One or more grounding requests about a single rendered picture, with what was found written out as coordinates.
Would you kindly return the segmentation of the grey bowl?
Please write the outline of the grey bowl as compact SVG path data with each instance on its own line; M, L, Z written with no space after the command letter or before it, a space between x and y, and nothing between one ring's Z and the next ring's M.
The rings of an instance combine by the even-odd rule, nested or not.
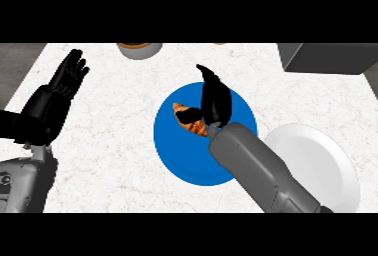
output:
M161 50L161 43L118 43L118 49L122 55L131 60L144 60L150 58Z

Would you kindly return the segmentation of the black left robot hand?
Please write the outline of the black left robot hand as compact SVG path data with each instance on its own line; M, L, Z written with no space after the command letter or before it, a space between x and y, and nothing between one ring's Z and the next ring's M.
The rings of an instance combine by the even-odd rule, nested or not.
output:
M65 124L71 101L90 68L82 51L72 49L59 64L51 80L32 93L19 113L0 110L0 138L16 144L48 145Z

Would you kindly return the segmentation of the blue plate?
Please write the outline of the blue plate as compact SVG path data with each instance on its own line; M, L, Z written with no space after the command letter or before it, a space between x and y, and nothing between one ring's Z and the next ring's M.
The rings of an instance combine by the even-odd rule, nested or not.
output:
M233 179L209 152L209 139L189 132L174 117L172 104L201 107L202 82L180 87L165 98L155 116L153 142L161 161L184 182L214 186Z

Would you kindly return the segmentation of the white plate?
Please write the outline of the white plate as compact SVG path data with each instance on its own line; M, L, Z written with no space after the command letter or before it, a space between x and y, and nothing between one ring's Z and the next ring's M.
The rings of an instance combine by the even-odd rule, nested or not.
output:
M323 206L335 213L359 209L360 185L348 156L332 138L304 124L286 124L264 142L289 172Z

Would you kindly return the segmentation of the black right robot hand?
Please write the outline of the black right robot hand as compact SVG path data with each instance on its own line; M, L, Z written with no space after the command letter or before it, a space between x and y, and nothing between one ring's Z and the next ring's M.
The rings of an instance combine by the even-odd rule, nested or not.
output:
M181 124L203 120L206 125L218 123L223 127L232 117L230 89L205 66L196 65L196 68L203 78L201 107L177 111L177 118Z

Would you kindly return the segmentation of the brown croissant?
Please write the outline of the brown croissant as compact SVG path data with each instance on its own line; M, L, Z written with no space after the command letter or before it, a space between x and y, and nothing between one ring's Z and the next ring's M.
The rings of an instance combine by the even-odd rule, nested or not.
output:
M189 107L174 102L172 111L180 127L192 132L195 135L206 137L208 131L203 122L202 110L196 107Z

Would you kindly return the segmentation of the dark grey box appliance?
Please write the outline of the dark grey box appliance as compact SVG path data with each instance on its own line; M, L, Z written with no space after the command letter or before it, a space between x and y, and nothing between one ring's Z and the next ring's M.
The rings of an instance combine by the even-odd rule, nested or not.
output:
M378 62L378 43L279 43L286 72L359 75Z

